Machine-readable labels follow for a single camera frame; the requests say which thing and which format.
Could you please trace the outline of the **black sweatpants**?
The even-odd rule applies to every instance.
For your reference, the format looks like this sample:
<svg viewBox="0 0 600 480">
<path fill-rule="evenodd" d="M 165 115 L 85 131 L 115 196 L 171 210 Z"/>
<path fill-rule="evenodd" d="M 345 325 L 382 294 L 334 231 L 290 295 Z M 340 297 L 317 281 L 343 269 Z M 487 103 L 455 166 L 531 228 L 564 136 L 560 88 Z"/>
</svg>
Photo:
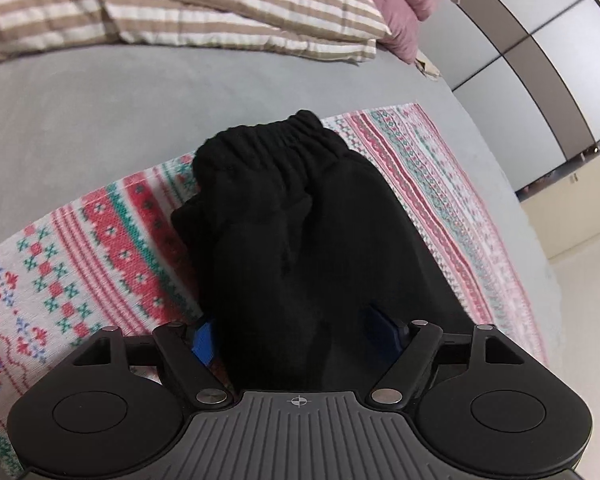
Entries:
<svg viewBox="0 0 600 480">
<path fill-rule="evenodd" d="M 384 177 L 308 110 L 216 134 L 192 169 L 171 221 L 235 388 L 366 389 L 387 323 L 472 330 Z"/>
</svg>

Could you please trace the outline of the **red green patterned knit blanket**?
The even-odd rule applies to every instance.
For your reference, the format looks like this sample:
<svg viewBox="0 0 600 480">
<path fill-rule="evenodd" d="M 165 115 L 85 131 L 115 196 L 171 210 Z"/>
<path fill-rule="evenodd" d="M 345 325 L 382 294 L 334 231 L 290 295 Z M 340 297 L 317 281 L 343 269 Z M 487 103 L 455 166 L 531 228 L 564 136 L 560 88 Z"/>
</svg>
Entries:
<svg viewBox="0 0 600 480">
<path fill-rule="evenodd" d="M 550 272 L 474 123 L 438 127 L 418 104 L 358 110 L 326 126 L 386 178 L 468 314 L 542 362 L 553 346 L 532 306 Z M 22 467 L 7 432 L 20 396 L 100 328 L 130 335 L 196 308 L 170 214 L 195 193 L 192 156 L 112 182 L 0 244 L 0 476 Z"/>
</svg>

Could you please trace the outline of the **small beige cloth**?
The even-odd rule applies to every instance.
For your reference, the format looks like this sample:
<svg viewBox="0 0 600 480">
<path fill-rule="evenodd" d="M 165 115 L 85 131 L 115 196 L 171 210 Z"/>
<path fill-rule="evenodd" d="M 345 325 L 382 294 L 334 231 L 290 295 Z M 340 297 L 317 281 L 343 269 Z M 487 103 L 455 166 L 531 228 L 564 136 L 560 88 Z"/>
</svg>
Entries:
<svg viewBox="0 0 600 480">
<path fill-rule="evenodd" d="M 416 58 L 414 59 L 414 65 L 428 79 L 438 80 L 441 77 L 440 70 L 438 70 L 437 66 L 435 66 L 422 51 L 417 52 Z"/>
</svg>

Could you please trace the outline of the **mauve pillow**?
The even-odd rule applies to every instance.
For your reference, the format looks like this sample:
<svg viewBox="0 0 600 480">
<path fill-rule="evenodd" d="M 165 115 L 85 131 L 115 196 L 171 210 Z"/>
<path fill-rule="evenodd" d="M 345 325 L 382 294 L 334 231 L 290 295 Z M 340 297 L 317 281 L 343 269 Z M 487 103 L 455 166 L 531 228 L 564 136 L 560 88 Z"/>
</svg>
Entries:
<svg viewBox="0 0 600 480">
<path fill-rule="evenodd" d="M 388 26 L 379 43 L 397 58 L 413 64 L 418 52 L 419 21 L 405 0 L 372 0 Z"/>
</svg>

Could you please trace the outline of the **white grey wardrobe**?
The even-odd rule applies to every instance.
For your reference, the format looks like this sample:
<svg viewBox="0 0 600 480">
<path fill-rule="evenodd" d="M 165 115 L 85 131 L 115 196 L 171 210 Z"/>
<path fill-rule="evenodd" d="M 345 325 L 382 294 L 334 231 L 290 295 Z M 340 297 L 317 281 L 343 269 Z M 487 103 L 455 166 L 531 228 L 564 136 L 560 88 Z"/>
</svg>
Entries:
<svg viewBox="0 0 600 480">
<path fill-rule="evenodd" d="M 600 150 L 600 0 L 442 0 L 420 45 L 519 197 Z"/>
</svg>

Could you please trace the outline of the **beige striped pillow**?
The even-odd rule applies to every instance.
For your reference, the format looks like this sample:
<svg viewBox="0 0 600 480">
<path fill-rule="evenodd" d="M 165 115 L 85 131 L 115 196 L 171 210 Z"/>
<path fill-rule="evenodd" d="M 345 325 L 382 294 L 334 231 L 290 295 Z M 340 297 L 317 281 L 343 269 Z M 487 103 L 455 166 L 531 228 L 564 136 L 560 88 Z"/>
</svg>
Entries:
<svg viewBox="0 0 600 480">
<path fill-rule="evenodd" d="M 0 0 L 0 62 L 94 44 L 374 58 L 389 27 L 373 0 Z"/>
</svg>

